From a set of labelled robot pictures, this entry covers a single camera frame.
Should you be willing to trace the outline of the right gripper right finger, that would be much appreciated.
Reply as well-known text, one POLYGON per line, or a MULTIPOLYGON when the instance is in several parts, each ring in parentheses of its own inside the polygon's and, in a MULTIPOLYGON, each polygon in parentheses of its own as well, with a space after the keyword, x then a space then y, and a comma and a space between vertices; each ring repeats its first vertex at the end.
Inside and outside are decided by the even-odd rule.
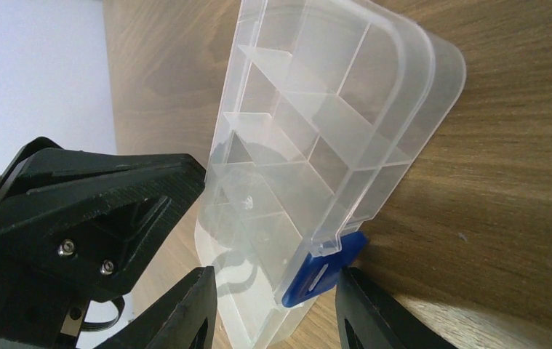
POLYGON ((342 348, 455 349, 358 268, 340 270, 335 308, 342 348))

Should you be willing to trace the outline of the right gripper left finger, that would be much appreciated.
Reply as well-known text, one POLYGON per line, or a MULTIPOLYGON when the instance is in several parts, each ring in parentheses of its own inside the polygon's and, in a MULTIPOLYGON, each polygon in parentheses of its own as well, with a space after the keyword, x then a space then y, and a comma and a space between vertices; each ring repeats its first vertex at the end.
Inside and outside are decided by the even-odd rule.
POLYGON ((198 267, 99 348, 211 348, 216 325, 215 269, 198 267))

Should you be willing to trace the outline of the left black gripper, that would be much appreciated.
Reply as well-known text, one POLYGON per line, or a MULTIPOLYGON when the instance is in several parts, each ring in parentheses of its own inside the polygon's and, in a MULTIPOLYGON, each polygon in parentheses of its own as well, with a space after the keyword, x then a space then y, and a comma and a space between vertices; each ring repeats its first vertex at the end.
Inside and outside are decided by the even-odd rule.
POLYGON ((0 348, 74 348, 113 329, 205 175, 187 153, 23 146, 0 176, 0 348))

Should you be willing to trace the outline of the clear plastic pill organizer box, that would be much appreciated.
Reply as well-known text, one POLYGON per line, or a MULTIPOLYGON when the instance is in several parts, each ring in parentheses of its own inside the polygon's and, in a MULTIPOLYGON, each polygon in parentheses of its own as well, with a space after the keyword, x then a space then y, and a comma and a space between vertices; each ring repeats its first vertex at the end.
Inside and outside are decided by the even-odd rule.
POLYGON ((195 226, 233 348, 288 338, 459 98, 462 52, 371 1, 243 1, 195 226))

